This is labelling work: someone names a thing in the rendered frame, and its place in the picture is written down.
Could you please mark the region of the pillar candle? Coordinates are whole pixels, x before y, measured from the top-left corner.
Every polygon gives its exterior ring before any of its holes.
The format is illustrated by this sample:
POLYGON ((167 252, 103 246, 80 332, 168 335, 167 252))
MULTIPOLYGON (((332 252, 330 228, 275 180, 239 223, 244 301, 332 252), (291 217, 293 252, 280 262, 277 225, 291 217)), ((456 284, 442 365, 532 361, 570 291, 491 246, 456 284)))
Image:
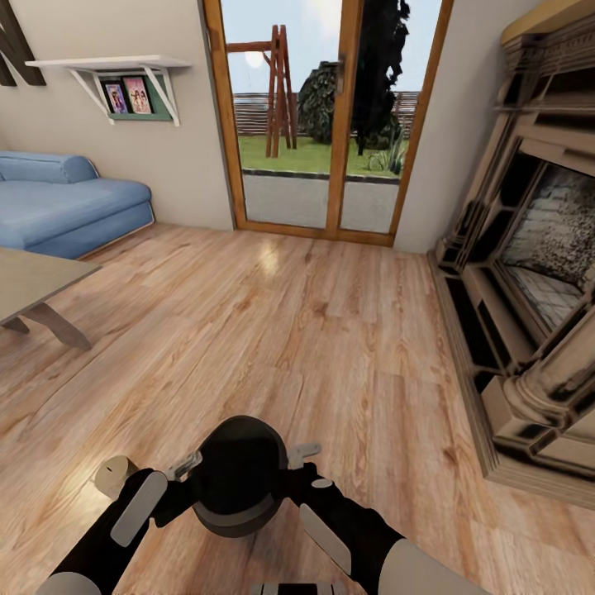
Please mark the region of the pillar candle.
POLYGON ((138 473, 140 473, 140 470, 129 458, 124 455, 116 455, 108 459, 99 468, 93 481, 101 493, 115 502, 118 500, 127 479, 138 473))

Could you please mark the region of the cauldron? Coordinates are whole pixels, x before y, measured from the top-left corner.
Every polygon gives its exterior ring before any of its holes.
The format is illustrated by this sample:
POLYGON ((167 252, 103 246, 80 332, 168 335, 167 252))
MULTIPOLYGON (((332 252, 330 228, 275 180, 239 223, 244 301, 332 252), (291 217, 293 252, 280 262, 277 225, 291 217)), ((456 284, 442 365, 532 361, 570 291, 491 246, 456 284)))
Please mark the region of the cauldron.
POLYGON ((213 533, 239 538, 265 526, 283 503, 264 492, 262 472, 286 469, 289 460, 276 430, 257 418, 224 421, 199 448, 202 462, 187 474, 209 475, 215 488, 193 505, 201 523, 213 533))

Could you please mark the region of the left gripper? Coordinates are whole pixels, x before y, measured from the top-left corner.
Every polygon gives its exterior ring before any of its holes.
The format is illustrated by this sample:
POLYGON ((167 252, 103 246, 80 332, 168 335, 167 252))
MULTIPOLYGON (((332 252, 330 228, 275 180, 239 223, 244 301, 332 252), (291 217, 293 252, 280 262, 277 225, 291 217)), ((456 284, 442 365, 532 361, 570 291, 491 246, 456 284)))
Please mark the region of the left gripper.
POLYGON ((184 483, 176 482, 179 489, 178 503, 174 510, 166 516, 157 516, 155 518, 157 527, 163 528, 168 523, 182 515, 186 510, 192 507, 195 503, 206 496, 207 490, 215 488, 215 484, 209 475, 201 477, 201 474, 195 473, 191 478, 188 478, 184 483))

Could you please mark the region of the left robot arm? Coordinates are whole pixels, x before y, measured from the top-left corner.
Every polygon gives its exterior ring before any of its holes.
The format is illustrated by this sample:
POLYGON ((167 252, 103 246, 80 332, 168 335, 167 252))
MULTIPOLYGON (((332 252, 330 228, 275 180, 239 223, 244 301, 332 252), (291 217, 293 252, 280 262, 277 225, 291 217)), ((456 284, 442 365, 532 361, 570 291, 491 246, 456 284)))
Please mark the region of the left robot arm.
POLYGON ((198 473, 182 483, 180 477, 201 462, 202 453, 190 451, 163 472, 151 469, 127 479, 118 500, 34 595, 112 595, 149 530, 150 518, 163 528, 216 487, 209 475, 198 473))

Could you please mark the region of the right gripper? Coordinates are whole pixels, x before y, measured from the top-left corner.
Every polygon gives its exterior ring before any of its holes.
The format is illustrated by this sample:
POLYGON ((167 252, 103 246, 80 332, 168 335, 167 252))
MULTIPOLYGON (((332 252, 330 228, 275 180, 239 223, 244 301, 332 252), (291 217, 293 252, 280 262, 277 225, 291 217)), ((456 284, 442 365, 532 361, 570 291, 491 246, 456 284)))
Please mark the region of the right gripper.
POLYGON ((303 477, 303 475, 317 475, 316 464, 313 462, 303 462, 303 464, 303 468, 297 470, 288 470, 287 467, 286 469, 275 470, 271 474, 262 472, 264 492, 271 492, 274 500, 280 500, 286 497, 290 497, 293 500, 293 489, 298 479, 303 477))

